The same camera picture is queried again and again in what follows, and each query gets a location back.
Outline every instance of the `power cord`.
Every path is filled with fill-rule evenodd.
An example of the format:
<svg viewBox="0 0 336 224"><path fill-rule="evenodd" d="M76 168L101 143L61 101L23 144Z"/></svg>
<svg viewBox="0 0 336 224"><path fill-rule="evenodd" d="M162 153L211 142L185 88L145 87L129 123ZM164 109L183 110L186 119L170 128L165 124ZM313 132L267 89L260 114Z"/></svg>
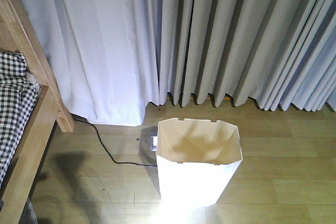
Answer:
<svg viewBox="0 0 336 224"><path fill-rule="evenodd" d="M77 122L81 122L81 123L89 124L89 125L91 125L91 126L95 129L95 131L96 131L96 133L97 133L97 136L98 136L98 139L99 139L99 142L100 142L101 146L103 146L104 150L105 150L106 153L110 156L110 158L112 159L112 161L113 161L114 163L116 163L116 164L121 164L121 165L129 164L129 165L138 165L138 166L145 166L145 167L157 167L157 165L145 165L145 164L139 164L139 163L135 163L135 162L118 162L118 161L116 161L116 160L113 158L112 154L108 151L108 149L107 149L106 146L104 145L103 141L101 140L99 131L98 131L97 127L96 127L94 124L89 123L88 121L84 121L84 120L82 120L82 119L78 119L78 118L73 118L73 119L74 119L75 121L77 121Z"/></svg>

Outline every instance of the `floor plank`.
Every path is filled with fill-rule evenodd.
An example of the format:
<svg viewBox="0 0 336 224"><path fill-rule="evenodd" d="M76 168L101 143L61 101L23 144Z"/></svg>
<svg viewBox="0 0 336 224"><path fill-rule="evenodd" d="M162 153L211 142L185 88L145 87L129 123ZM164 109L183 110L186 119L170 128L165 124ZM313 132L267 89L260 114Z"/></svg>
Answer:
<svg viewBox="0 0 336 224"><path fill-rule="evenodd" d="M161 203L156 168L113 163L93 127L76 122L73 133L56 129L36 177L39 223L336 223L336 113L262 111L252 100L237 108L167 102L148 104L141 126L97 127L117 161L155 164L150 136L173 117L238 125L244 160L217 204Z"/></svg>

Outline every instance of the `wooden bed post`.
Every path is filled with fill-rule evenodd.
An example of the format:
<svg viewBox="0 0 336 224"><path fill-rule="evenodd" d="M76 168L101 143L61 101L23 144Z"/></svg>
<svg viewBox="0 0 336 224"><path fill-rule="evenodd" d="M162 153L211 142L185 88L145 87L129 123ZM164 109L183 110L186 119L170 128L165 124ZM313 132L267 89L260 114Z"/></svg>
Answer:
<svg viewBox="0 0 336 224"><path fill-rule="evenodd" d="M63 132L72 132L75 123L61 100L55 76L21 0L0 0L0 16L0 23L6 24L17 49L25 54L29 71L53 93L58 106L59 127Z"/></svg>
<svg viewBox="0 0 336 224"><path fill-rule="evenodd" d="M1 224L17 224L20 220L57 116L56 107L53 93L48 87L43 87L13 157L15 168L8 184L2 185L6 186L6 190L2 196L4 206L0 211Z"/></svg>

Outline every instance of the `checkered fabric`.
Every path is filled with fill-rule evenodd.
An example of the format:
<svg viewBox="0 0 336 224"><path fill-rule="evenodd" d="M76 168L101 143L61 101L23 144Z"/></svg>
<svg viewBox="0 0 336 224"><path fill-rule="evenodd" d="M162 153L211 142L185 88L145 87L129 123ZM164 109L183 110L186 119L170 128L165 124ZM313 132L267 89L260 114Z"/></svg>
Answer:
<svg viewBox="0 0 336 224"><path fill-rule="evenodd" d="M37 101L22 54L0 54L0 186Z"/></svg>

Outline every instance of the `blackout curtain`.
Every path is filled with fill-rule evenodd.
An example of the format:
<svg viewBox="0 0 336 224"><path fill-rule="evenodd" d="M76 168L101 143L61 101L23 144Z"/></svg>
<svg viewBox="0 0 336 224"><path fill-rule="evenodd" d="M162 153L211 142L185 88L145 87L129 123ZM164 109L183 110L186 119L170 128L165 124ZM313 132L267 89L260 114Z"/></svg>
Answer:
<svg viewBox="0 0 336 224"><path fill-rule="evenodd" d="M335 0L22 0L62 99L140 125L148 102L336 109Z"/></svg>
<svg viewBox="0 0 336 224"><path fill-rule="evenodd" d="M160 103L335 109L334 0L163 0L162 17Z"/></svg>

